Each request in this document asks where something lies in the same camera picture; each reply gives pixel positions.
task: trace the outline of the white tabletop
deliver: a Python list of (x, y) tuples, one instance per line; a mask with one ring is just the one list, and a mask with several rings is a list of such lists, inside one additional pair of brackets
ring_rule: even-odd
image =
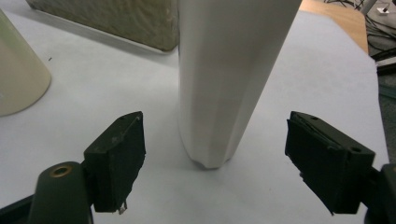
[(362, 223), (329, 211), (284, 155), (290, 111), (324, 119), (388, 162), (374, 62), (330, 19), (299, 12), (234, 155), (204, 170), (177, 129), (177, 52), (161, 55), (0, 0), (52, 74), (47, 93), (0, 118), (0, 207), (85, 148), (117, 117), (143, 111), (147, 158), (124, 215), (95, 223)]

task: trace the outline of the white paper cylinder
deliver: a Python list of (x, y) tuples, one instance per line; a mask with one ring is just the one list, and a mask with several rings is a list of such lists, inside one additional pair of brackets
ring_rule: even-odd
[(50, 72), (0, 10), (0, 116), (23, 110), (50, 84)]
[(218, 168), (233, 156), (300, 4), (179, 1), (178, 122), (192, 160)]

